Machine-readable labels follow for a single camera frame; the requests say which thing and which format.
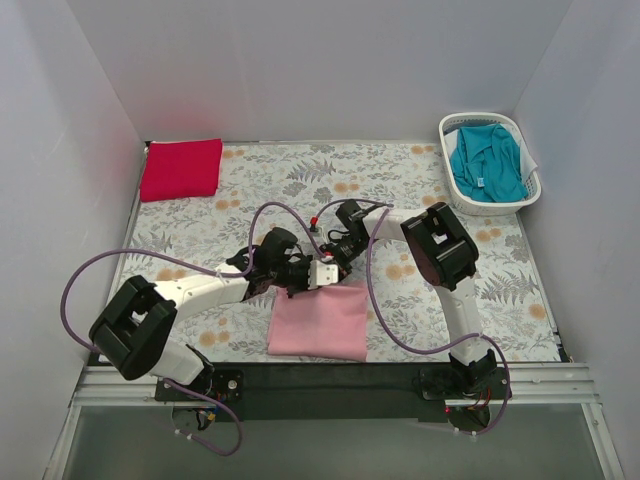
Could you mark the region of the pink t shirt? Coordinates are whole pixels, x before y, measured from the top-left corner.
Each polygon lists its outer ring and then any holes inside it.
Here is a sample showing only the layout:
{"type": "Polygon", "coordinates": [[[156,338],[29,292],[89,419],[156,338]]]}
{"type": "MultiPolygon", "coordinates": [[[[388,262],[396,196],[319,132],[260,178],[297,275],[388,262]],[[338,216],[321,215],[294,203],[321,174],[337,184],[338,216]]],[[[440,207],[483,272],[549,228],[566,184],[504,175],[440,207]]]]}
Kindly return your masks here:
{"type": "Polygon", "coordinates": [[[325,286],[293,297],[278,289],[267,352],[363,362],[367,312],[368,291],[362,284],[325,286]]]}

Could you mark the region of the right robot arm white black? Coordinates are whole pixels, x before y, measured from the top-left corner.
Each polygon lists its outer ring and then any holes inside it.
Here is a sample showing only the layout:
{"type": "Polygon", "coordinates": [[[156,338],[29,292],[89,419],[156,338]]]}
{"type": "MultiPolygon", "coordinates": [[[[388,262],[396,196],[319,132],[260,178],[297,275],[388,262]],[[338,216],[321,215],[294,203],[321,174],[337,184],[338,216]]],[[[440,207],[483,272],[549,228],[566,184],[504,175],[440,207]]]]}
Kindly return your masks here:
{"type": "Polygon", "coordinates": [[[441,373],[429,374],[427,385],[443,397],[460,395],[484,400],[509,395],[509,367],[497,343],[483,333],[475,295],[474,275],[479,251],[449,205],[438,202],[425,210],[397,209],[364,199],[341,199],[333,204],[344,231],[330,234],[320,246],[337,268],[337,278],[352,272],[352,263],[365,257],[365,283],[373,310],[389,338],[401,349],[428,356],[446,351],[449,363],[441,373]],[[373,246],[378,240],[407,244],[422,278],[440,301],[449,343],[418,349],[402,342],[384,320],[372,283],[373,246]]]}

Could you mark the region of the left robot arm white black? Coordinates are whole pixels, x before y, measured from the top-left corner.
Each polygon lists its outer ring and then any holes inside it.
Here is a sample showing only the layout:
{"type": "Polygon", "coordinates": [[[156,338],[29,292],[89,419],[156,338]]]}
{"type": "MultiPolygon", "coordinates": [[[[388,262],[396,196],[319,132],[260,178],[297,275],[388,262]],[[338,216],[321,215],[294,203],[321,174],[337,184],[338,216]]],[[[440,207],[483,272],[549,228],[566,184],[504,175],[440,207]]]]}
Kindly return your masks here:
{"type": "Polygon", "coordinates": [[[305,292],[317,272],[316,260],[301,251],[297,237],[276,227],[260,245],[242,248],[211,274],[156,282],[129,278],[92,325],[89,339],[124,379],[149,374],[171,380],[188,398],[200,400],[212,390],[214,366],[195,347],[170,339],[174,325],[272,286],[305,292]]]}

